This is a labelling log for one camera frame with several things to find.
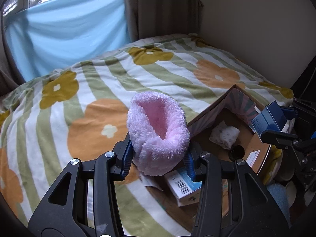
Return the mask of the small dark blue box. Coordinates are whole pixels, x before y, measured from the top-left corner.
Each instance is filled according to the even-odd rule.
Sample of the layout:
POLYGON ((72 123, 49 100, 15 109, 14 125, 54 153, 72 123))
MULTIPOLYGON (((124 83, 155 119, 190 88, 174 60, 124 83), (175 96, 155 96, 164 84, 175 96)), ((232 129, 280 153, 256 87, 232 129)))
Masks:
POLYGON ((276 101, 266 106, 251 121, 259 137, 266 130, 281 132, 287 123, 287 119, 276 101))

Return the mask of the white patterned pouch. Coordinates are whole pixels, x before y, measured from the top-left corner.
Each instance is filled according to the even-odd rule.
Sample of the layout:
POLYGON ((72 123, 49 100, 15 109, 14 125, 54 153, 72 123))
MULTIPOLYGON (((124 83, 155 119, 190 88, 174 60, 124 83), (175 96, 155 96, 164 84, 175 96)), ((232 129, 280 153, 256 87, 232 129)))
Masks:
POLYGON ((223 120, 212 129, 209 140, 226 150, 230 150, 239 134, 240 130, 238 128, 228 126, 223 120))

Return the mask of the pink cardboard box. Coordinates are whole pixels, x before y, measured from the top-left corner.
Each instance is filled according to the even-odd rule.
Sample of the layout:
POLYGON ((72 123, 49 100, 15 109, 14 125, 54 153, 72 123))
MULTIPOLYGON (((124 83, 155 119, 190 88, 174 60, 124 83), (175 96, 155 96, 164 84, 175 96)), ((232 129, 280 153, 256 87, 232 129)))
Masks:
MULTIPOLYGON (((191 140, 223 161, 244 159, 259 173, 270 150, 251 124, 262 105, 239 86, 231 87, 218 101, 189 122, 191 140)), ((163 177, 155 177, 162 190, 149 186, 150 194, 179 225, 191 231, 197 214, 201 184, 187 176, 183 162, 163 177)))

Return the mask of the white and blue box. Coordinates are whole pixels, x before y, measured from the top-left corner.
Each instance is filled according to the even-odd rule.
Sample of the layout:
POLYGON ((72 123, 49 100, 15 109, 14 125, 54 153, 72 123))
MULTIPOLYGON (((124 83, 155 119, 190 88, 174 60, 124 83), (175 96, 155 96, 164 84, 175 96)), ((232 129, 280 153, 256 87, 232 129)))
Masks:
POLYGON ((199 202, 202 183, 193 182, 187 175, 185 167, 180 167, 165 174, 165 181, 179 207, 199 202))

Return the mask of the pink fluffy sock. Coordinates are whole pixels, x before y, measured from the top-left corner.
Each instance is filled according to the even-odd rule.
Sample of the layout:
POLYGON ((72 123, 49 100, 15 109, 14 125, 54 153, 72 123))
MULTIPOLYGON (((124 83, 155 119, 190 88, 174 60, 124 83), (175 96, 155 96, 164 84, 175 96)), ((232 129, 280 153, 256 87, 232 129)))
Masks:
POLYGON ((163 176, 171 171, 184 158, 190 144, 184 110, 163 93, 135 94, 126 126, 134 148, 133 163, 147 176, 163 176))

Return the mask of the floral striped blanket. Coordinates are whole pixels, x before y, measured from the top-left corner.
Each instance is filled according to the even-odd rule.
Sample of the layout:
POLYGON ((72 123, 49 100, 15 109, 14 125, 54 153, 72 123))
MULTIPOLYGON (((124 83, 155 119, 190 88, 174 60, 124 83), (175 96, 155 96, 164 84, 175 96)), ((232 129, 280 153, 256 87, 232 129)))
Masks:
POLYGON ((270 102, 288 106, 293 91, 269 82, 234 55, 197 35, 146 38, 35 78, 1 99, 1 223, 28 233, 40 200, 73 158, 89 161, 125 138, 131 98, 171 96, 192 121, 232 87, 228 109, 249 119, 270 102))

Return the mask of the light blue window cloth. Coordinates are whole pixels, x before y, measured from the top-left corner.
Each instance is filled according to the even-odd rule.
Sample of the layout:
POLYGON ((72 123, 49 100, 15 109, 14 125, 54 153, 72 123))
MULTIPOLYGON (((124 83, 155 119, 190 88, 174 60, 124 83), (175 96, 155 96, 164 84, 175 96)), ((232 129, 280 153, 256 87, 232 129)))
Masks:
POLYGON ((8 16, 4 34, 25 81, 130 42, 124 0, 51 0, 8 16))

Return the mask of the brown right curtain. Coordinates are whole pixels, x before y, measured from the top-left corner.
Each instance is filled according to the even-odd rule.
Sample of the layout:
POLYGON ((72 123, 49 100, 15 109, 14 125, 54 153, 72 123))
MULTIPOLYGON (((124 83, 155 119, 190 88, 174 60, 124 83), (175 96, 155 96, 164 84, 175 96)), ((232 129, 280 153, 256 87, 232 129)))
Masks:
POLYGON ((199 31, 200 0, 124 0, 132 42, 199 31))

